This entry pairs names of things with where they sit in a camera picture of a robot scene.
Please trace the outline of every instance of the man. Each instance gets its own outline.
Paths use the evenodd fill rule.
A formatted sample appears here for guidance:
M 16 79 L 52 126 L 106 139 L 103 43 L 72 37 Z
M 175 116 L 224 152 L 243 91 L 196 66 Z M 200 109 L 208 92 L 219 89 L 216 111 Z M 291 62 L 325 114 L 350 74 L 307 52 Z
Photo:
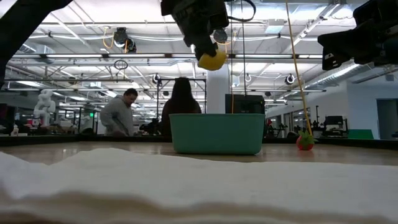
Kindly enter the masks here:
M 137 90 L 130 88 L 124 92 L 123 96 L 118 95 L 113 98 L 101 110 L 99 117 L 106 127 L 106 136 L 125 137 L 133 135 L 131 105 L 137 97 Z

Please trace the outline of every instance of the gray hoodie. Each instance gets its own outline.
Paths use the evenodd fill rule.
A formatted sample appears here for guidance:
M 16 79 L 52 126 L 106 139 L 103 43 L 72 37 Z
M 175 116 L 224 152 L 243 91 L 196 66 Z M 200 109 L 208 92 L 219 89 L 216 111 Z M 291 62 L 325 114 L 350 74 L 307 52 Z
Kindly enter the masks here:
M 134 127 L 132 111 L 123 101 L 123 96 L 116 96 L 101 110 L 99 115 L 106 127 L 105 135 L 110 136 L 114 131 L 120 131 L 126 136 L 132 136 Z

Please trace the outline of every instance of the woman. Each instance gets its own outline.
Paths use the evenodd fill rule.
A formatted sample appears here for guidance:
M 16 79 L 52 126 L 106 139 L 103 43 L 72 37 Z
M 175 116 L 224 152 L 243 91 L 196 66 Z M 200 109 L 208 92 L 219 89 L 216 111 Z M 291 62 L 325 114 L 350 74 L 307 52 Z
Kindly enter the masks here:
M 176 78 L 171 99 L 163 107 L 162 134 L 172 136 L 170 114 L 201 113 L 198 102 L 192 96 L 191 84 L 187 78 Z

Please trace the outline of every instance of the red ball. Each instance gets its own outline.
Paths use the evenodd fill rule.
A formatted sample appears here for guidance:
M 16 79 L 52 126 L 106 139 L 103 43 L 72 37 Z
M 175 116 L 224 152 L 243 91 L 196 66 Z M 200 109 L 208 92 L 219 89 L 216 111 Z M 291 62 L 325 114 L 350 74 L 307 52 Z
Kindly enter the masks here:
M 313 147 L 313 144 L 309 144 L 309 145 L 307 145 L 306 147 L 304 147 L 304 146 L 302 146 L 302 145 L 300 144 L 301 138 L 302 138 L 302 136 L 298 137 L 298 139 L 297 139 L 297 141 L 296 141 L 296 145 L 297 145 L 298 149 L 299 149 L 299 150 L 303 150 L 303 151 L 309 151 L 309 150 L 311 150 L 312 147 Z

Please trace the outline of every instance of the long dark hair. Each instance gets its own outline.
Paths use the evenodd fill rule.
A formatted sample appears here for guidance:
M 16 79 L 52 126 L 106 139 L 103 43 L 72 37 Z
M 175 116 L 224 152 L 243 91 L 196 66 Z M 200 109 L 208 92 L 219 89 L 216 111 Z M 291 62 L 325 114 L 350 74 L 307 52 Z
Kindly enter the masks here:
M 192 96 L 189 79 L 176 78 L 172 97 L 169 101 L 170 110 L 173 113 L 191 113 L 196 108 L 196 101 Z

